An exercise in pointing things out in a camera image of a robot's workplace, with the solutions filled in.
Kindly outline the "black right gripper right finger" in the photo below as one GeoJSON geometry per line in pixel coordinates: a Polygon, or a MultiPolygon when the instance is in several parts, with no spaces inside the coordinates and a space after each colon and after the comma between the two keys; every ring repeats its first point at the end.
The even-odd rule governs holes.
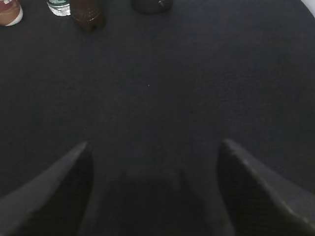
{"type": "Polygon", "coordinates": [[[237,236],[313,236],[315,196],[233,140],[220,144],[217,180],[237,236]]]}

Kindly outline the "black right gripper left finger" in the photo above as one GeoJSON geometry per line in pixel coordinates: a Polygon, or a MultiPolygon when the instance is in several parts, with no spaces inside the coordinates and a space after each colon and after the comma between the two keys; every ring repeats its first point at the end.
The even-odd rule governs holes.
{"type": "Polygon", "coordinates": [[[76,236],[94,182],[94,160],[80,143],[0,200],[2,236],[76,236]]]}

